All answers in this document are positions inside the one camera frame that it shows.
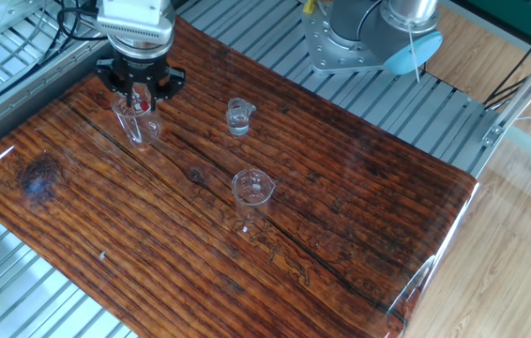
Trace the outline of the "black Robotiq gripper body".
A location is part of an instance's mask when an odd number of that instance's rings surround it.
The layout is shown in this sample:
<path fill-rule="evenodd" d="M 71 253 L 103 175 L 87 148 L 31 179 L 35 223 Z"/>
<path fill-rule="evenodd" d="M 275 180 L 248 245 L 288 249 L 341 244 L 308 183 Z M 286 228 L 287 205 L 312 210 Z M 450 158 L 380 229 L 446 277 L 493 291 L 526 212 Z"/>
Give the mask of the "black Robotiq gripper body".
<path fill-rule="evenodd" d="M 152 59 L 137 59 L 123 54 L 114 55 L 114 87 L 125 88 L 125 82 L 148 85 L 153 83 L 158 90 L 170 87 L 170 71 L 167 55 Z"/>

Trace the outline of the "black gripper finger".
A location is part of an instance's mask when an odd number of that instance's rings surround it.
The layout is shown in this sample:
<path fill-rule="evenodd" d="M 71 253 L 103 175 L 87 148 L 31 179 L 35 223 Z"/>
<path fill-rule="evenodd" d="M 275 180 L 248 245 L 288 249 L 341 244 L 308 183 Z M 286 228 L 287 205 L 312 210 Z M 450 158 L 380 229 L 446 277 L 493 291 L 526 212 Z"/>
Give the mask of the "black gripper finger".
<path fill-rule="evenodd" d="M 133 74 L 115 58 L 99 59 L 96 62 L 96 74 L 102 83 L 112 92 L 126 99 L 128 107 L 132 105 Z"/>
<path fill-rule="evenodd" d="M 186 72 L 181 68 L 166 67 L 155 75 L 155 93 L 157 100 L 172 99 L 185 85 Z"/>

